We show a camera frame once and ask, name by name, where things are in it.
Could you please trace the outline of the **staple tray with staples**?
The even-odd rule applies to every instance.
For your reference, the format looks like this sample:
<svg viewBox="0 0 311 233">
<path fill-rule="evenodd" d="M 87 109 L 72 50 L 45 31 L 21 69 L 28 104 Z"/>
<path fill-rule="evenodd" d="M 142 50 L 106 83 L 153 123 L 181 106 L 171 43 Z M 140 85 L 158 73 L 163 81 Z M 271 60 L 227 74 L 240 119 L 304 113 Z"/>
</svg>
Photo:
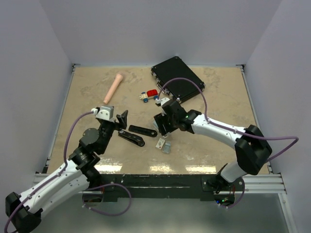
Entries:
<svg viewBox="0 0 311 233">
<path fill-rule="evenodd" d="M 166 142 L 162 148 L 162 152 L 165 154 L 169 154 L 171 151 L 171 143 L 170 142 Z"/>
</svg>

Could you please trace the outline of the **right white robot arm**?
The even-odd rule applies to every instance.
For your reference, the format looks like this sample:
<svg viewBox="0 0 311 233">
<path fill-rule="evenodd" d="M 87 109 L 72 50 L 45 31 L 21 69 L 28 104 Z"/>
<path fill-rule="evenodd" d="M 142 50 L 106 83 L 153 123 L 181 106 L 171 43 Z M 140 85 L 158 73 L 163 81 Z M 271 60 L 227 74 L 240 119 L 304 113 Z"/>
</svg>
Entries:
<svg viewBox="0 0 311 233">
<path fill-rule="evenodd" d="M 154 120 L 163 136 L 179 129 L 210 137 L 235 150 L 236 161 L 224 165 L 215 178 L 208 181 L 215 188 L 227 191 L 238 178 L 246 174 L 257 175 L 272 153 L 260 129 L 254 125 L 243 128 L 206 119 L 201 112 L 187 112 L 177 101 L 169 98 L 157 99 L 155 103 L 162 109 Z"/>
</svg>

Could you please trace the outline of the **light blue stapler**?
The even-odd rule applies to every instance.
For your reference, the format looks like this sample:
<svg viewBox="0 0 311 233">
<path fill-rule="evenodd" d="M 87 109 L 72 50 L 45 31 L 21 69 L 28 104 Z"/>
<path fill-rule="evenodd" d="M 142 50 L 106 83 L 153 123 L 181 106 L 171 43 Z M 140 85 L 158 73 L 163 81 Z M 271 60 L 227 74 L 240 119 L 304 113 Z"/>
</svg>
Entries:
<svg viewBox="0 0 311 233">
<path fill-rule="evenodd" d="M 155 120 L 153 121 L 153 126 L 154 126 L 155 130 L 156 130 L 158 133 L 160 133 L 159 128 L 158 128 L 158 125 L 157 125 L 157 123 L 156 123 Z"/>
</svg>

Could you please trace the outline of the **black stapler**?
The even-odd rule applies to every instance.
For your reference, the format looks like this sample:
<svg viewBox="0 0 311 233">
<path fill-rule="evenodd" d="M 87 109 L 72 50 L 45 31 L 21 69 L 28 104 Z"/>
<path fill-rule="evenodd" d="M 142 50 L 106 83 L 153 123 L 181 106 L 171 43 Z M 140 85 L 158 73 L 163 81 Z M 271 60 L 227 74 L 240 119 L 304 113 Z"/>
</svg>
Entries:
<svg viewBox="0 0 311 233">
<path fill-rule="evenodd" d="M 133 133 L 129 133 L 127 131 L 124 131 L 124 130 L 120 130 L 118 131 L 118 136 L 139 146 L 139 147 L 143 147 L 145 146 L 145 141 L 143 140 L 142 137 L 136 135 L 136 134 L 133 134 Z"/>
</svg>

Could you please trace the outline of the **white staple box sleeve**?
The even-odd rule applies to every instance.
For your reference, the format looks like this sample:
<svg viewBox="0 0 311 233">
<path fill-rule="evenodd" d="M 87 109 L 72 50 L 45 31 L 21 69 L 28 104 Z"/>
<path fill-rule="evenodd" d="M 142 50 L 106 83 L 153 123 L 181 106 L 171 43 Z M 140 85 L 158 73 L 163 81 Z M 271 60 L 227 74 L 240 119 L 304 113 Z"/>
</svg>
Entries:
<svg viewBox="0 0 311 233">
<path fill-rule="evenodd" d="M 156 144 L 156 148 L 157 149 L 162 149 L 162 147 L 165 145 L 165 140 L 164 139 L 162 139 L 162 138 L 160 138 L 159 140 L 158 140 L 158 142 L 157 142 L 157 144 Z"/>
</svg>

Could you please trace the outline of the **black stapler base plate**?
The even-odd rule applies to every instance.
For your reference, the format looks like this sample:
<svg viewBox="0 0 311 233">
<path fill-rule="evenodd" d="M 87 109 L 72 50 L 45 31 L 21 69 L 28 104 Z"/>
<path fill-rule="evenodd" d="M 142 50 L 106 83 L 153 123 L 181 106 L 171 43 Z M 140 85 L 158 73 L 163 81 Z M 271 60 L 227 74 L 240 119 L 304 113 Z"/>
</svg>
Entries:
<svg viewBox="0 0 311 233">
<path fill-rule="evenodd" d="M 140 126 L 130 125 L 128 130 L 130 132 L 138 133 L 138 134 L 148 136 L 148 137 L 157 137 L 157 131 L 156 130 L 152 130 L 152 129 L 148 129 L 148 128 L 144 128 L 144 127 L 140 127 Z"/>
</svg>

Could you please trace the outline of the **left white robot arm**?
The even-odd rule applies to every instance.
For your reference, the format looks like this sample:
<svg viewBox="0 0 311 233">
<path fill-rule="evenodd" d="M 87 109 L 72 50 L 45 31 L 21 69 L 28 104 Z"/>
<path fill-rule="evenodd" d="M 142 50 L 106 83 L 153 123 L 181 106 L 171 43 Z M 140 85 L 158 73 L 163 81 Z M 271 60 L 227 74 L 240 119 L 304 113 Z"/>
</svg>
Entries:
<svg viewBox="0 0 311 233">
<path fill-rule="evenodd" d="M 9 224 L 13 224 L 17 233 L 30 233 L 40 223 L 48 210 L 59 205 L 70 196 L 80 191 L 91 191 L 115 185 L 104 184 L 95 165 L 99 155 L 103 154 L 114 131 L 126 129 L 128 111 L 112 119 L 113 111 L 93 108 L 91 114 L 96 116 L 99 128 L 84 131 L 78 147 L 70 156 L 63 155 L 64 163 L 48 177 L 32 188 L 18 194 L 10 193 L 5 199 L 5 212 Z"/>
</svg>

